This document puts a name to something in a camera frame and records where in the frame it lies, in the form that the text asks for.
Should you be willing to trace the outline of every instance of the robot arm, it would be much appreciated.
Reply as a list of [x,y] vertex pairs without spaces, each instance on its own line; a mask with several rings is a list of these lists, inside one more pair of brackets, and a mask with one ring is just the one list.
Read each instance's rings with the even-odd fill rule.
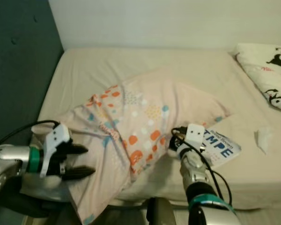
[[[202,126],[190,124],[183,135],[184,142],[189,143],[193,148],[200,149],[203,135]],[[180,173],[189,203],[189,224],[240,225],[232,206],[219,198],[212,188],[206,174],[206,164],[192,148],[185,143],[181,144],[179,139],[171,141],[172,144],[178,143],[179,146],[172,145],[170,148],[177,150],[177,156],[181,159]]]
[[0,189],[13,176],[39,173],[40,177],[58,175],[62,180],[81,179],[95,172],[93,168],[79,166],[67,168],[67,154],[82,154],[88,150],[72,144],[69,131],[63,124],[50,132],[39,150],[31,146],[0,145]]

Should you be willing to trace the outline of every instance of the black cable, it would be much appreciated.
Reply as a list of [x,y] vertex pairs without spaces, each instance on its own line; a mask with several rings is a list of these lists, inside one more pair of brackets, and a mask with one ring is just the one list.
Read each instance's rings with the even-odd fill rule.
[[224,183],[225,183],[225,185],[227,187],[227,190],[228,190],[228,194],[229,194],[229,205],[232,206],[232,193],[231,193],[229,184],[227,183],[225,178],[220,173],[218,173],[217,171],[214,171],[214,170],[212,172],[214,172],[216,175],[218,175],[224,181]]
[[183,139],[181,139],[178,135],[176,135],[176,133],[174,132],[175,130],[176,130],[176,131],[179,131],[177,128],[173,128],[173,129],[171,130],[172,135],[175,136],[175,137],[176,137],[178,140],[180,140],[182,143],[186,144],[186,145],[187,145],[188,147],[190,147],[192,150],[194,150],[194,151],[201,157],[202,161],[203,161],[203,162],[205,163],[205,165],[207,166],[207,169],[210,171],[211,177],[212,177],[212,179],[214,180],[214,185],[215,185],[215,188],[216,188],[216,191],[217,191],[219,197],[224,200],[223,195],[222,195],[222,192],[221,192],[220,187],[219,187],[219,184],[217,183],[217,180],[216,180],[215,175],[214,175],[214,173],[213,173],[213,170],[211,169],[211,167],[210,167],[209,163],[207,162],[207,160],[205,159],[205,157],[204,157],[198,150],[196,150],[191,144],[187,143],[186,141],[184,141]]
[[14,130],[13,132],[9,133],[8,135],[6,135],[5,137],[3,137],[1,140],[0,140],[0,144],[2,144],[3,142],[5,142],[8,138],[14,136],[15,134],[23,131],[24,129],[27,129],[27,128],[30,128],[34,125],[37,125],[37,124],[42,124],[42,123],[54,123],[54,127],[58,126],[59,123],[55,120],[41,120],[41,121],[37,121],[37,122],[33,122],[33,123],[30,123],[30,124],[27,124],[23,127],[20,127],[16,130]]

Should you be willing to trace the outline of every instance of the bed frame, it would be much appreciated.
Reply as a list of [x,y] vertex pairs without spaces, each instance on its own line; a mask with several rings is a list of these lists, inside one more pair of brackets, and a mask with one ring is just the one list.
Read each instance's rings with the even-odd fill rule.
[[48,0],[0,0],[0,138],[37,120],[63,51]]

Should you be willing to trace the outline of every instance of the blanket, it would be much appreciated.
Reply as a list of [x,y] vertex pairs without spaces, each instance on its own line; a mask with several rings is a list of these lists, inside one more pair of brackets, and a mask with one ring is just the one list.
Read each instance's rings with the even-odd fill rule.
[[238,44],[235,55],[268,102],[281,109],[281,46]]

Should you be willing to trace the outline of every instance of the bed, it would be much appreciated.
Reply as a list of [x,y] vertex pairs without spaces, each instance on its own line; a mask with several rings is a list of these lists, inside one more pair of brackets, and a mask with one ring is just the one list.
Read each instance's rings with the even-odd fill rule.
[[[188,80],[198,89],[213,94],[233,112],[214,126],[242,147],[237,158],[217,169],[232,189],[233,206],[236,209],[281,207],[281,112],[268,105],[225,51],[69,49],[58,63],[38,119],[66,112],[128,77],[163,67],[173,71],[175,79]],[[267,154],[257,147],[254,136],[262,127],[273,131]],[[139,205],[152,196],[166,197],[174,205],[186,205],[179,168],[177,160],[164,156],[110,205]],[[221,187],[227,196],[223,183]],[[70,200],[58,178],[39,181],[27,175],[21,192],[42,199]]]

